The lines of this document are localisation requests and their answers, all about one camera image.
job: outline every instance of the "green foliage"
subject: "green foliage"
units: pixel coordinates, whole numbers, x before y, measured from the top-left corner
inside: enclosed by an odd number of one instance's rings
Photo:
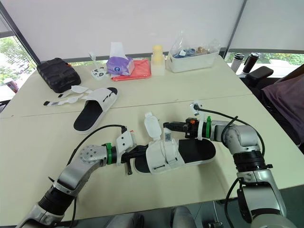
[[[96,61],[97,62],[97,65],[102,65],[102,64],[106,64],[107,63],[107,60],[99,60],[99,61]],[[69,63],[71,64],[72,67],[76,67],[76,66],[83,66],[83,65],[91,65],[91,64],[94,64],[93,61],[86,61],[86,62],[73,62],[73,63]]]
[[[14,37],[0,39],[0,52],[6,56],[10,64],[17,64],[20,68],[28,64],[24,69],[26,73],[31,73],[36,68],[29,54]]]
[[[0,66],[0,85],[4,85],[3,81],[5,78],[11,77],[12,79],[16,80],[19,76],[14,73],[13,70],[6,68],[4,66]]]
[[[233,56],[236,52],[230,52],[226,56],[226,62],[231,63]],[[244,53],[245,59],[249,56],[250,53]],[[304,64],[304,55],[303,54],[286,54],[286,53],[261,53],[260,59],[256,63],[270,63],[270,59],[280,59],[287,61],[291,65],[302,65]]]

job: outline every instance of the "black insole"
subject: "black insole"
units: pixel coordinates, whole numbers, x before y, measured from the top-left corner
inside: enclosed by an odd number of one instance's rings
[[[105,100],[111,96],[111,93],[117,94],[116,88],[110,87],[107,89],[109,89],[111,92],[109,91],[109,95],[103,100],[103,102],[105,102]],[[100,107],[100,104],[97,101],[88,101],[82,112],[75,120],[74,129],[81,132],[90,129],[102,112],[103,109]]]
[[[179,140],[179,152],[185,163],[209,160],[215,156],[215,147],[207,139]],[[139,172],[150,173],[146,155],[135,158],[135,167]]]

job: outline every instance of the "green ring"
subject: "green ring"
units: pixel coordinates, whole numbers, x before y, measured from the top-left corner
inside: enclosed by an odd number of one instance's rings
[[[206,125],[206,138],[210,138],[210,126],[211,126],[211,117],[207,117],[207,125]]]
[[[107,148],[107,151],[108,151],[108,162],[107,164],[108,165],[111,165],[112,164],[112,145],[110,142],[106,143],[105,144],[106,148]]]

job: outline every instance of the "tissue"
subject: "tissue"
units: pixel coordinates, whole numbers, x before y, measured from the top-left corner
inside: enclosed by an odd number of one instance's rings
[[[134,62],[124,54],[121,42],[111,42],[110,58],[106,63],[107,71],[114,75],[130,76],[134,70]]]

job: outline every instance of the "white roller shade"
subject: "white roller shade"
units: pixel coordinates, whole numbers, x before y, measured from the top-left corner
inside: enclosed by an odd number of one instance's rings
[[[228,43],[242,0],[2,0],[40,60],[168,51],[180,30],[194,42]]]
[[[248,0],[230,48],[304,50],[304,0]]]

